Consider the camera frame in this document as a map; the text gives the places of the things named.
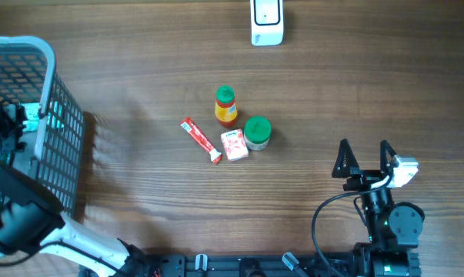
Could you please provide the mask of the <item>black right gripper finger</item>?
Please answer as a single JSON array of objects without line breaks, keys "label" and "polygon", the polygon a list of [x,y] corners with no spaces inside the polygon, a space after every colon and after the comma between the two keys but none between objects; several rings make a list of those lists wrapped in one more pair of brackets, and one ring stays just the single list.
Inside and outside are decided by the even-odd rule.
[{"label": "black right gripper finger", "polygon": [[339,151],[332,170],[332,177],[347,179],[355,175],[360,175],[359,164],[352,152],[348,139],[344,138],[339,143]]},{"label": "black right gripper finger", "polygon": [[389,172],[391,159],[396,155],[392,146],[386,141],[380,142],[380,170],[383,173]]}]

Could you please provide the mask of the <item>green lid jar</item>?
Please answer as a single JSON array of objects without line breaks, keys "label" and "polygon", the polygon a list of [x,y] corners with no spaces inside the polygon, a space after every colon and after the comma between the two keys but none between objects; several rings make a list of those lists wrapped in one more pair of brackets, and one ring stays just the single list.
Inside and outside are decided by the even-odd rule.
[{"label": "green lid jar", "polygon": [[245,123],[243,131],[248,148],[259,151],[268,145],[272,135],[272,125],[267,118],[254,116]]}]

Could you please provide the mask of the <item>red white tissue pack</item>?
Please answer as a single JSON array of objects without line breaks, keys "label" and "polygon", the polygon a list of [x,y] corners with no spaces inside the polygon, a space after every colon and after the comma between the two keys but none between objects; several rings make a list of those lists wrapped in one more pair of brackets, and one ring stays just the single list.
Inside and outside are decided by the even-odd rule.
[{"label": "red white tissue pack", "polygon": [[225,149],[226,157],[230,162],[247,158],[249,156],[249,150],[241,129],[222,133],[220,137]]}]

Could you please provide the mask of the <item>red yellow sauce bottle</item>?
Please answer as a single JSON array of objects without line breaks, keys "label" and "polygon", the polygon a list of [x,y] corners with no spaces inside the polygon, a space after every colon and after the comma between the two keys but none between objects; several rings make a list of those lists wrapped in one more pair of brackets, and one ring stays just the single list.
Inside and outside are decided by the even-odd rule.
[{"label": "red yellow sauce bottle", "polygon": [[236,123],[238,110],[235,104],[235,92],[232,87],[223,85],[217,90],[215,117],[226,128],[231,128]]}]

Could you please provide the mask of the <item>red white stick packet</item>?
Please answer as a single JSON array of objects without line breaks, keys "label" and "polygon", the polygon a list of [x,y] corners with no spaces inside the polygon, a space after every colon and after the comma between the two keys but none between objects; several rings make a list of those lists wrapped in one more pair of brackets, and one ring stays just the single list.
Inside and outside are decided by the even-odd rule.
[{"label": "red white stick packet", "polygon": [[209,154],[210,160],[213,164],[217,165],[221,162],[222,153],[216,149],[203,131],[190,117],[184,118],[180,125],[194,139],[194,141]]}]

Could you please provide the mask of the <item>teal white small packet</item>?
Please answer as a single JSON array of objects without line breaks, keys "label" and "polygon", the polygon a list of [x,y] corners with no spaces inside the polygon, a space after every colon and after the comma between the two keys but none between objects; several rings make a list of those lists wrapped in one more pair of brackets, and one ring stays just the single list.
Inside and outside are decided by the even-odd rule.
[{"label": "teal white small packet", "polygon": [[25,108],[25,115],[26,120],[23,122],[25,127],[23,128],[23,132],[36,132],[38,130],[39,125],[39,103],[24,103],[22,107]]}]

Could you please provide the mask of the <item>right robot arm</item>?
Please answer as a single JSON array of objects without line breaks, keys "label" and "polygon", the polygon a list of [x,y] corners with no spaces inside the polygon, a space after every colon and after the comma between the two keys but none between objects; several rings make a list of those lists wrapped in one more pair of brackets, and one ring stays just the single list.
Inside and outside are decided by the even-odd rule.
[{"label": "right robot arm", "polygon": [[357,192],[362,206],[356,210],[367,228],[369,242],[358,242],[347,264],[334,262],[346,276],[420,276],[419,245],[424,211],[410,202],[395,203],[391,191],[408,184],[418,172],[412,157],[396,154],[390,144],[380,144],[380,169],[362,170],[347,139],[339,144],[332,177],[345,179],[343,189]]}]

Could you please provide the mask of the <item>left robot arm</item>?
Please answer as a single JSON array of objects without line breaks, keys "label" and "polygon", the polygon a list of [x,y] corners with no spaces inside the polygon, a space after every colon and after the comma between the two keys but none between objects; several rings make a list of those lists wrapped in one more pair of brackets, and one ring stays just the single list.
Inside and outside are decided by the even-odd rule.
[{"label": "left robot arm", "polygon": [[63,211],[61,202],[0,159],[0,253],[24,252],[26,262],[38,253],[79,264],[82,276],[150,276],[150,263],[140,249],[87,229]]}]

